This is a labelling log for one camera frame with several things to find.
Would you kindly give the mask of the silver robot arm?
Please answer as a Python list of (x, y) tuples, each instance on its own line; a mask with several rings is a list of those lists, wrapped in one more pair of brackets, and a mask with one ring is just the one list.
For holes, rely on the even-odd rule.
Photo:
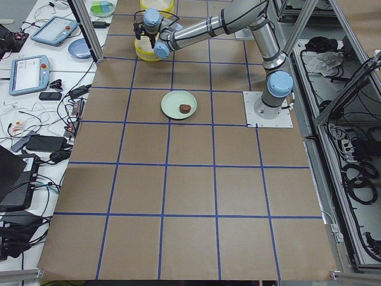
[(254, 104), (255, 113), (264, 119), (275, 119), (293, 88), (287, 54), (281, 50), (267, 17), (268, 1), (233, 1), (219, 15), (208, 17), (188, 27), (176, 20), (164, 19), (158, 10), (144, 10), (143, 20), (134, 21), (136, 39), (149, 38), (154, 54), (166, 59), (171, 52), (222, 34), (230, 35), (247, 28), (251, 31), (263, 59), (266, 87)]

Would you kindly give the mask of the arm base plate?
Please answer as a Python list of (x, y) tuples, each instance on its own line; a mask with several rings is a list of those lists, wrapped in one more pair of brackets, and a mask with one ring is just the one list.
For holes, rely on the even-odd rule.
[(249, 128), (293, 128), (287, 99), (280, 107), (268, 107), (262, 102), (262, 92), (243, 91), (246, 125)]

